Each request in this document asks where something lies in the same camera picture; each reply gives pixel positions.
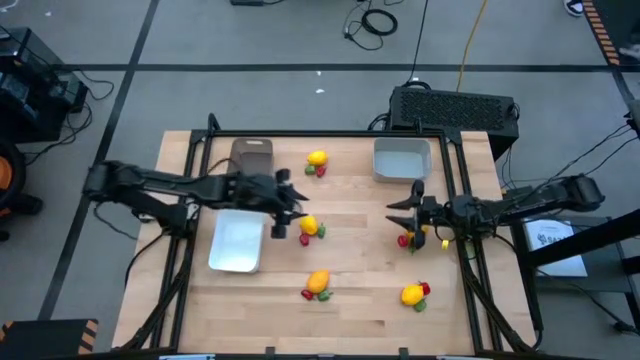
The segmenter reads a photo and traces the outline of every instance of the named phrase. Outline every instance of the red pepper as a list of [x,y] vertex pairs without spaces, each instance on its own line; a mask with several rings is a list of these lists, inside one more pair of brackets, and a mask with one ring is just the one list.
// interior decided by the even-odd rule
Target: red pepper
[[318,175],[318,177],[323,177],[326,172],[327,172],[326,166],[320,166],[316,169],[316,175]]
[[309,301],[313,300],[313,293],[309,290],[302,290],[300,295]]
[[398,236],[398,246],[400,246],[400,247],[409,246],[409,238],[404,236],[404,235]]
[[302,244],[302,246],[309,246],[309,235],[300,235],[300,244]]
[[429,284],[423,281],[421,281],[419,284],[420,286],[422,286],[422,292],[424,293],[424,296],[427,296],[431,293],[431,287],[429,286]]

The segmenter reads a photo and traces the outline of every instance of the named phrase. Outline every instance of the yellow cable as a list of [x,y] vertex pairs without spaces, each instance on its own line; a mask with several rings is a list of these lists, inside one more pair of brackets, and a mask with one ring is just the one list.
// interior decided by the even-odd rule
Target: yellow cable
[[460,91],[460,84],[462,83],[462,75],[464,74],[464,64],[467,62],[467,55],[469,55],[469,47],[471,46],[471,40],[473,40],[473,34],[476,33],[476,28],[478,27],[478,23],[480,22],[480,18],[484,13],[484,8],[487,6],[489,0],[482,1],[482,7],[480,8],[480,12],[476,17],[476,22],[473,24],[473,29],[471,29],[471,34],[469,34],[469,40],[467,40],[467,46],[464,48],[464,57],[462,58],[462,66],[460,66],[460,73],[458,73],[458,86],[456,86],[456,92]]

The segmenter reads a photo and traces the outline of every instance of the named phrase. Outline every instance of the gray container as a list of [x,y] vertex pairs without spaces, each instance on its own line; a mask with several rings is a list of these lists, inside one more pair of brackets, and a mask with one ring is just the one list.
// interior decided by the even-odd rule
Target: gray container
[[373,144],[373,179],[412,183],[431,174],[431,148],[421,139],[378,138]]

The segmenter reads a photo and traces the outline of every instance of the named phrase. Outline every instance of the lemon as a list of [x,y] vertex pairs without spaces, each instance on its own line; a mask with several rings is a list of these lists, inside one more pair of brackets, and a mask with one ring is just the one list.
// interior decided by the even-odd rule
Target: lemon
[[318,222],[316,218],[311,215],[307,215],[300,219],[300,229],[307,235],[315,235],[318,232]]
[[313,166],[322,166],[327,163],[328,159],[329,156],[327,156],[327,153],[324,151],[314,151],[307,157],[309,165]]
[[422,300],[424,291],[420,285],[409,285],[402,290],[402,303],[413,306]]

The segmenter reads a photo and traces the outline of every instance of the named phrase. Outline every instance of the wooden table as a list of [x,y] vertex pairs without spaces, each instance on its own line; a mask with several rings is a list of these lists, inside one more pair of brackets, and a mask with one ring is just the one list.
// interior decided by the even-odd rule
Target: wooden table
[[[189,135],[165,133],[157,170],[183,172]],[[216,212],[203,210],[180,351],[264,353],[265,347],[275,346],[277,353],[391,355],[397,354],[399,347],[408,347],[412,355],[473,354],[455,246],[441,250],[433,233],[414,255],[397,246],[396,238],[402,229],[384,216],[402,212],[388,210],[385,205],[405,199],[410,185],[373,181],[374,139],[271,140],[275,169],[292,169],[295,188],[311,199],[303,204],[305,212],[326,224],[328,235],[323,240],[313,239],[304,248],[298,243],[297,224],[293,224],[287,239],[270,239],[266,235],[257,273],[213,271],[207,260]],[[229,156],[232,141],[233,138],[214,139],[211,164]],[[425,194],[433,194],[444,203],[448,197],[439,144],[437,140],[425,141],[429,141],[433,160]],[[501,198],[486,134],[463,133],[463,145],[473,194],[485,199]],[[307,154],[318,149],[326,150],[330,156],[327,175],[322,179],[303,172]],[[457,192],[462,193],[453,147],[450,156]],[[215,172],[225,171],[226,165],[222,165]],[[144,225],[137,249],[158,233],[157,226]],[[508,232],[501,233],[508,237]],[[124,294],[114,346],[126,342],[157,303],[168,243],[158,243],[135,264]],[[499,241],[487,239],[484,244],[496,305],[522,338],[533,344],[535,336],[516,257]],[[308,302],[300,296],[300,290],[312,271],[325,268],[331,272],[330,290],[334,295],[327,303]],[[402,288],[417,280],[427,281],[432,289],[423,313],[401,305],[399,300]],[[479,303],[478,314],[484,346],[490,348],[486,315]],[[164,344],[168,344],[172,320],[170,309]]]

